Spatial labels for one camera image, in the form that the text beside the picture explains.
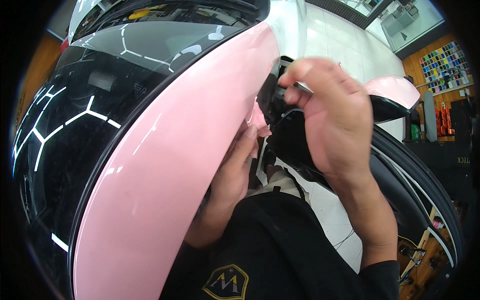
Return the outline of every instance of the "black shirt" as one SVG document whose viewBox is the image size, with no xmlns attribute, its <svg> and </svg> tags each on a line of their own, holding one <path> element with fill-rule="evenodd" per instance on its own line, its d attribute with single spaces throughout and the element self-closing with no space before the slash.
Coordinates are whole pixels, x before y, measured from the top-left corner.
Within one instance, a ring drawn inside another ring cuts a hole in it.
<svg viewBox="0 0 480 300">
<path fill-rule="evenodd" d="M 398 299 L 399 264 L 356 274 L 310 206 L 269 192 L 243 199 L 215 247 L 184 243 L 161 299 Z"/>
</svg>

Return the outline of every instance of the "wooden wall panel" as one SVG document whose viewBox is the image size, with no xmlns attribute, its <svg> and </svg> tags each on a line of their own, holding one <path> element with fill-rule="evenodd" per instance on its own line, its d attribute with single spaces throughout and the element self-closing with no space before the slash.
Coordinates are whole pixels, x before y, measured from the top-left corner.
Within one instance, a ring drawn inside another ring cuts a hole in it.
<svg viewBox="0 0 480 300">
<path fill-rule="evenodd" d="M 33 97 L 43 82 L 48 79 L 60 57 L 60 41 L 48 34 L 41 39 L 28 66 L 20 87 L 17 106 L 17 125 L 30 107 Z"/>
<path fill-rule="evenodd" d="M 424 57 L 425 55 L 429 54 L 430 52 L 437 50 L 438 48 L 441 48 L 445 46 L 446 44 L 455 41 L 456 38 L 453 34 L 447 34 L 435 42 L 429 44 L 425 48 L 419 50 L 418 52 L 408 56 L 404 60 L 402 60 L 403 64 L 403 69 L 405 70 L 405 75 L 406 76 L 412 76 L 413 77 L 413 82 L 415 85 L 420 85 L 425 83 L 425 77 L 423 76 L 423 71 L 420 66 L 420 61 L 419 59 Z M 470 96 L 475 95 L 475 89 L 474 86 L 468 86 L 467 89 L 470 91 Z M 420 92 L 422 98 L 423 98 L 423 93 L 427 91 L 428 88 L 426 85 L 421 86 L 418 88 L 418 91 Z M 461 100 L 465 99 L 465 97 L 460 96 L 460 90 L 455 90 L 455 91 L 450 91 L 446 92 L 443 94 L 435 95 L 433 94 L 433 101 L 435 102 L 435 106 L 437 108 L 440 107 L 442 102 L 445 102 L 445 106 L 448 108 L 451 108 L 450 102 L 456 101 L 456 100 Z M 423 120 L 423 107 L 422 106 L 417 106 L 416 110 L 420 114 L 420 122 L 421 124 L 424 124 Z M 439 142 L 447 142 L 447 141 L 454 141 L 455 137 L 454 136 L 442 136 L 438 138 Z"/>
</svg>

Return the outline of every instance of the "gold logo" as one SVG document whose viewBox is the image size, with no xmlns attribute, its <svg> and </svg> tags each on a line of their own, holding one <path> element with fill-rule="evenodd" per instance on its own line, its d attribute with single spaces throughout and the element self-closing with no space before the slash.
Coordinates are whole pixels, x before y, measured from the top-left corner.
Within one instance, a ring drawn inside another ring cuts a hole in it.
<svg viewBox="0 0 480 300">
<path fill-rule="evenodd" d="M 247 284 L 247 273 L 229 264 L 214 270 L 202 290 L 217 300 L 244 300 Z"/>
</svg>

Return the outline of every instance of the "glass door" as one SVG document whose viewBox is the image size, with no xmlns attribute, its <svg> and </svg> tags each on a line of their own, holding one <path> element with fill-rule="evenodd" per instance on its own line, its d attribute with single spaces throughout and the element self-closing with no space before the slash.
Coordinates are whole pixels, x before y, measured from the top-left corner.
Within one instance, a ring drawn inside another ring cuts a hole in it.
<svg viewBox="0 0 480 300">
<path fill-rule="evenodd" d="M 397 52 L 443 22 L 429 0 L 395 0 L 366 30 Z"/>
</svg>

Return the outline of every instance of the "wire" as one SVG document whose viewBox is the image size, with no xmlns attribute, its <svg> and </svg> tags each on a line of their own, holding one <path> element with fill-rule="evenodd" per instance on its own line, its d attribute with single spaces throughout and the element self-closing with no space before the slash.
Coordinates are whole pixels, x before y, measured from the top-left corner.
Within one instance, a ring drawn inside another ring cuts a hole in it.
<svg viewBox="0 0 480 300">
<path fill-rule="evenodd" d="M 398 237 L 399 237 L 399 238 L 402 238 L 402 239 L 404 239 L 404 240 L 408 240 L 409 242 L 411 242 L 411 243 L 415 246 L 415 248 L 418 248 L 418 245 L 415 244 L 414 242 L 412 242 L 410 239 L 407 239 L 407 238 L 405 238 L 405 237 L 402 237 L 401 235 L 399 235 Z"/>
<path fill-rule="evenodd" d="M 350 231 L 350 233 L 347 235 L 346 238 L 344 238 L 343 240 L 341 240 L 340 242 L 338 242 L 337 244 L 334 245 L 334 247 L 335 247 L 335 246 L 337 246 L 338 244 L 340 244 L 340 246 L 338 246 L 335 250 L 338 250 L 338 249 L 342 246 L 343 242 L 345 242 L 345 241 L 346 241 L 349 237 L 351 237 L 352 235 L 353 235 L 353 228 L 352 228 L 352 230 Z"/>
</svg>

